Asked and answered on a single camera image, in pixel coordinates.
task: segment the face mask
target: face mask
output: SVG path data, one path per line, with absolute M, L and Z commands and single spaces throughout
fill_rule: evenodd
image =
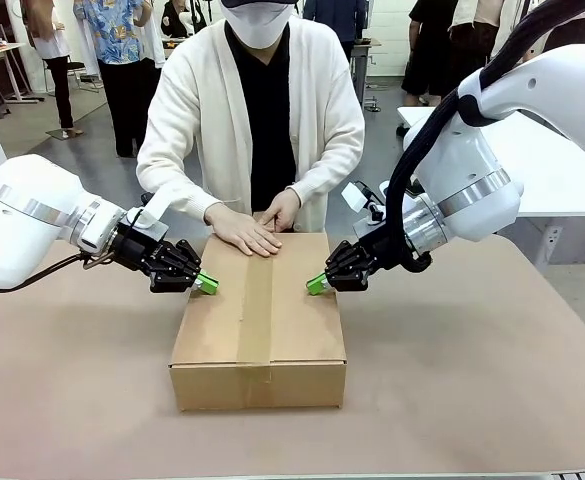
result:
M 219 2 L 221 12 L 232 30 L 248 47 L 271 47 L 283 33 L 292 16 L 294 5 L 257 2 L 226 8 Z

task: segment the human hand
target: human hand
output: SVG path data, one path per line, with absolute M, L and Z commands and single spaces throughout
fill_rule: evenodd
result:
M 248 256 L 254 252 L 269 257 L 277 254 L 283 245 L 250 215 L 234 212 L 222 203 L 215 203 L 205 211 L 205 221 L 221 240 Z
M 286 188 L 274 197 L 272 205 L 263 213 L 259 223 L 268 225 L 274 221 L 274 231 L 277 233 L 284 232 L 294 225 L 294 220 L 300 208 L 301 200 L 299 196 L 293 189 Z

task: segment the cardboard box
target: cardboard box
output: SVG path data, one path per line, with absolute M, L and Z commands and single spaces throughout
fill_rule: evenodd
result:
M 325 234 L 283 234 L 278 255 L 247 257 L 212 236 L 203 265 L 220 286 L 193 294 L 170 376 L 181 410 L 341 406 L 345 349 L 334 294 L 305 283 L 325 268 Z

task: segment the brown tape strip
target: brown tape strip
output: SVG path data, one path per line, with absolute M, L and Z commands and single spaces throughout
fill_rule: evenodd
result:
M 244 408 L 271 405 L 272 271 L 271 259 L 255 256 L 248 260 L 237 352 Z

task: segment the table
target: table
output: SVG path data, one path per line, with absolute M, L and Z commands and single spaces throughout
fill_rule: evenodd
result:
M 372 38 L 367 45 L 354 44 L 352 48 L 352 58 L 354 60 L 354 89 L 359 103 L 365 102 L 365 85 L 368 77 L 368 61 L 370 58 L 370 49 L 383 46 L 377 39 Z
M 118 265 L 0 295 L 0 478 L 584 469 L 585 325 L 507 239 L 433 257 L 339 296 L 340 410 L 180 414 L 167 364 L 187 296 Z
M 400 107 L 408 127 L 429 116 L 432 107 Z M 549 218 L 534 256 L 547 266 L 566 217 L 585 217 L 585 152 L 565 137 L 515 112 L 484 127 L 483 134 L 510 177 L 523 181 L 519 217 Z
M 7 46 L 0 48 L 0 60 L 5 62 L 5 68 L 8 71 L 8 77 L 10 78 L 10 84 L 12 84 L 12 89 L 14 90 L 14 100 L 6 100 L 6 103 L 11 104 L 36 104 L 38 100 L 30 100 L 25 99 L 21 95 L 21 90 L 19 89 L 19 85 L 16 82 L 16 78 L 14 78 L 14 72 L 12 71 L 12 67 L 10 66 L 10 60 L 8 59 L 7 53 L 11 50 L 16 50 L 18 48 L 24 47 L 25 43 L 8 43 Z

